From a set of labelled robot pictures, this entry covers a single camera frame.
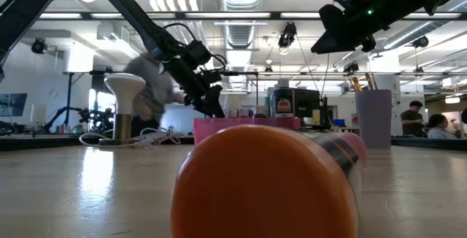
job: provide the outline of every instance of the pink container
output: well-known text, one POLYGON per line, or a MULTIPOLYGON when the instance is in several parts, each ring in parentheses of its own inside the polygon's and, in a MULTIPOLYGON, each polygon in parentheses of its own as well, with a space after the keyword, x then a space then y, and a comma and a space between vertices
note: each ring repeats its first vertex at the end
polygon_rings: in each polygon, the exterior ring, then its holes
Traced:
POLYGON ((194 118, 195 145, 224 128, 238 125, 264 125, 281 128, 300 128, 298 118, 194 118))

